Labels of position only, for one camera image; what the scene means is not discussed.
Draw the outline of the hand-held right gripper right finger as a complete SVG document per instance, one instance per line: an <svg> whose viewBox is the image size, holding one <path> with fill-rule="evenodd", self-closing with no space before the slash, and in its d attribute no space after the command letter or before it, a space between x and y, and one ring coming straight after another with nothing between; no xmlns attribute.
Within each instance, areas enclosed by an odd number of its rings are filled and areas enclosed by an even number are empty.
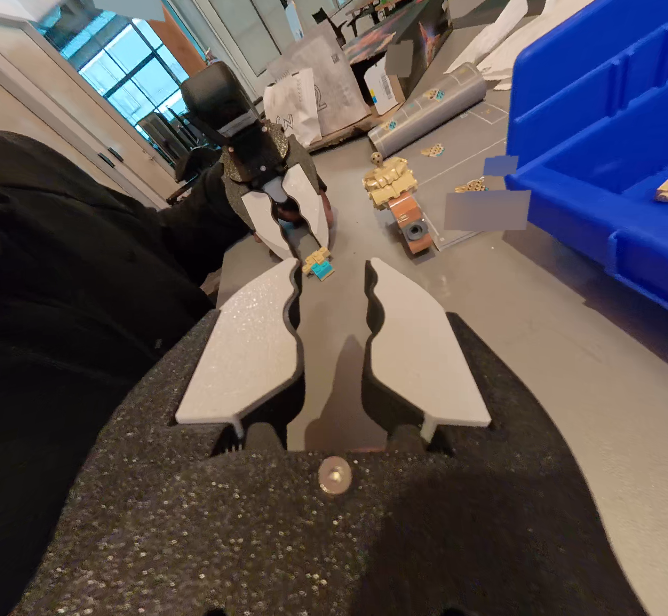
<svg viewBox="0 0 668 616"><path fill-rule="evenodd" d="M387 437L409 426L422 442L439 428L488 429L492 417L447 312L380 258L365 262L362 405Z"/></svg>

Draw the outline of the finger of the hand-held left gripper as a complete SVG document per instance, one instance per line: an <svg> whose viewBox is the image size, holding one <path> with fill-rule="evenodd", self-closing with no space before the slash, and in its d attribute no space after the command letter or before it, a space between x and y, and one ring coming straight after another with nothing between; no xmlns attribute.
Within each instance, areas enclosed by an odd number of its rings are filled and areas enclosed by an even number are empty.
<svg viewBox="0 0 668 616"><path fill-rule="evenodd" d="M242 197L242 202L253 224L255 235L282 260L293 258L293 251L276 217L270 195L248 192Z"/></svg>
<svg viewBox="0 0 668 616"><path fill-rule="evenodd" d="M318 184L313 185L303 167L296 164L287 169L282 189L296 202L301 218L319 246L329 249L329 224Z"/></svg>

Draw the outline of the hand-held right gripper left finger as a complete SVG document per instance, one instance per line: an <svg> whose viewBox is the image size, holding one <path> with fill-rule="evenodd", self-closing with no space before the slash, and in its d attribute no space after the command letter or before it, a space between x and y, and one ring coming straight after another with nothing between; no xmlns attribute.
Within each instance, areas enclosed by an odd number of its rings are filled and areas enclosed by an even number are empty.
<svg viewBox="0 0 668 616"><path fill-rule="evenodd" d="M285 259L222 305L175 413L177 424L226 424L244 437L244 419L297 384L304 374L293 321L301 273L297 259Z"/></svg>

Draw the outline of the light grey desk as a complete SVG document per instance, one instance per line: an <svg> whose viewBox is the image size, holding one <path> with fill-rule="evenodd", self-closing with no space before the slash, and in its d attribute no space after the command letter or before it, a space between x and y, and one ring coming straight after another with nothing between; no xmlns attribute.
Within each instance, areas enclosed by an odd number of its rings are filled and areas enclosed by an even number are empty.
<svg viewBox="0 0 668 616"><path fill-rule="evenodd" d="M307 279L306 400L291 450L381 445L363 413L365 261L378 256L454 311L530 388L570 445L645 608L667 614L667 311L542 230L472 236L410 259L361 180L366 137L315 154L335 209L333 266Z"/></svg>

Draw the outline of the black office chair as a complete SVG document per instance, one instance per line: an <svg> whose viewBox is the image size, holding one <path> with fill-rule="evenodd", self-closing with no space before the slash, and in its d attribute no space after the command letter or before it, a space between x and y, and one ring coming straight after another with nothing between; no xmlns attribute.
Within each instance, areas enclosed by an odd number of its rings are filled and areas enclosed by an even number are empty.
<svg viewBox="0 0 668 616"><path fill-rule="evenodd" d="M187 197L202 174L218 163L220 158L221 149L208 146L193 148L187 155L181 157L174 167L174 179L178 188L167 197L167 205L173 206Z"/></svg>

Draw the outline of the brown cardboard sheet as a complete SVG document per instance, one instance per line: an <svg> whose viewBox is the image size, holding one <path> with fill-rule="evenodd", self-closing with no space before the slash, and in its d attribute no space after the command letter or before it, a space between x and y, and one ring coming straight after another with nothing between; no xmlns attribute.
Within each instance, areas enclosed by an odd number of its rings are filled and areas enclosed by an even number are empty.
<svg viewBox="0 0 668 616"><path fill-rule="evenodd" d="M372 104L367 116L347 127L323 136L320 141L314 142L307 146L306 149L309 153L315 153L340 144L345 144L346 142L355 140L361 136L366 136L372 128L377 126L379 121L380 116L378 115L377 108Z"/></svg>

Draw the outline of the tan and brown brick model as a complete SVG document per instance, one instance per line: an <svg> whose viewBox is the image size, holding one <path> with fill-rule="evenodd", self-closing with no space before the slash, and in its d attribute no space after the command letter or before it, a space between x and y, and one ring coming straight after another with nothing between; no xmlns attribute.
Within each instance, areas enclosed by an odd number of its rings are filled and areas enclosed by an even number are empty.
<svg viewBox="0 0 668 616"><path fill-rule="evenodd" d="M372 168L362 183L376 210L391 212L410 253L415 256L431 248L433 238L422 208L415 199L418 182L407 160L399 156L371 155Z"/></svg>

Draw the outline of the grey dotted paper bag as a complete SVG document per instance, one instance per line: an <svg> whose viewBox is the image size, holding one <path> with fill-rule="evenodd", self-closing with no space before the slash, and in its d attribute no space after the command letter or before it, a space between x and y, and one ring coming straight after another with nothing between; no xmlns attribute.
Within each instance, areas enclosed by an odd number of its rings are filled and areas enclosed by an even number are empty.
<svg viewBox="0 0 668 616"><path fill-rule="evenodd" d="M267 65L279 81L303 69L312 69L321 135L327 137L370 115L357 79L332 28L322 23L309 29Z"/></svg>

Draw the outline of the white labelled carton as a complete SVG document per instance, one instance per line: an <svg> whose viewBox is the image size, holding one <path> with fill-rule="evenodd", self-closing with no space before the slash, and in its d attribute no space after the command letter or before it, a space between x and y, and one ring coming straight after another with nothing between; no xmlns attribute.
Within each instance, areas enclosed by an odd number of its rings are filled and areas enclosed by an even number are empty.
<svg viewBox="0 0 668 616"><path fill-rule="evenodd" d="M385 53L364 74L365 85L379 116L384 116L405 103L399 77L389 75L386 71L386 57Z"/></svg>

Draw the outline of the large glass window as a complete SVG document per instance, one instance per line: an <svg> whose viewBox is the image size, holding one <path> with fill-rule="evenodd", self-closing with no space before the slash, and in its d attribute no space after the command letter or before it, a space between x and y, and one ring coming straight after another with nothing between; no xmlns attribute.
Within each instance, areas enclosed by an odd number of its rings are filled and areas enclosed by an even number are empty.
<svg viewBox="0 0 668 616"><path fill-rule="evenodd" d="M188 75L148 22L63 3L33 26L168 163L195 146L183 130Z"/></svg>

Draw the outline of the grey building instruction booklet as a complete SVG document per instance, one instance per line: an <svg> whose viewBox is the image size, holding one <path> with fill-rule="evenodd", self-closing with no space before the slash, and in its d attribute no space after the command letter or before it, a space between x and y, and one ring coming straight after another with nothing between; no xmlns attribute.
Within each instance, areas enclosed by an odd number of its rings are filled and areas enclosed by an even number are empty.
<svg viewBox="0 0 668 616"><path fill-rule="evenodd" d="M446 228L446 199L484 175L488 158L506 151L509 97L497 100L478 69L464 63L372 129L372 163L404 159L438 252L476 234Z"/></svg>

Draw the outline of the person's black clothing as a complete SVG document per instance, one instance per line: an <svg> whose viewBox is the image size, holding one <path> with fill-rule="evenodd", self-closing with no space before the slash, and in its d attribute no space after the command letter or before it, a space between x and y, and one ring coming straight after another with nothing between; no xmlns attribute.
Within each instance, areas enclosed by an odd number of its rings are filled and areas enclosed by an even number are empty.
<svg viewBox="0 0 668 616"><path fill-rule="evenodd" d="M1 614L136 383L212 308L159 211L46 144L1 132Z"/></svg>

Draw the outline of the white storage cabinet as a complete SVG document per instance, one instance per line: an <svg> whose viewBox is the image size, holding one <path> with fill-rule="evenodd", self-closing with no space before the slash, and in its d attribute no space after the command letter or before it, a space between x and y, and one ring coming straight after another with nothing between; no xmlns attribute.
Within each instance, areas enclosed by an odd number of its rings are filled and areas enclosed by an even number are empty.
<svg viewBox="0 0 668 616"><path fill-rule="evenodd" d="M1 18L1 129L32 137L108 188L167 207L159 153L27 21Z"/></svg>

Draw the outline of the black printed toy box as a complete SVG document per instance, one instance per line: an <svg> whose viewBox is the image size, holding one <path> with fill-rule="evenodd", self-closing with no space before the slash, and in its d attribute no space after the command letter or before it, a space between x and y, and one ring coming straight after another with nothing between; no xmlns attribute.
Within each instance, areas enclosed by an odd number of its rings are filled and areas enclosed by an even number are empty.
<svg viewBox="0 0 668 616"><path fill-rule="evenodd" d="M412 0L396 12L363 32L344 46L344 53L359 84L366 104L375 103L365 76L388 53L394 54L403 44L412 50L399 51L399 59L391 62L406 65L404 75L395 73L403 98L415 89L430 67L445 40L452 32L449 0Z"/></svg>

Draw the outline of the blue plastic bin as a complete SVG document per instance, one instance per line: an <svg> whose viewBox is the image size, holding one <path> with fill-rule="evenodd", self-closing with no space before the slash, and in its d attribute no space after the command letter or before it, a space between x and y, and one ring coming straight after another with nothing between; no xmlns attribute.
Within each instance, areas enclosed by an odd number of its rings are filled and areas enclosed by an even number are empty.
<svg viewBox="0 0 668 616"><path fill-rule="evenodd" d="M667 308L667 0L594 0L514 64L528 221Z"/></svg>

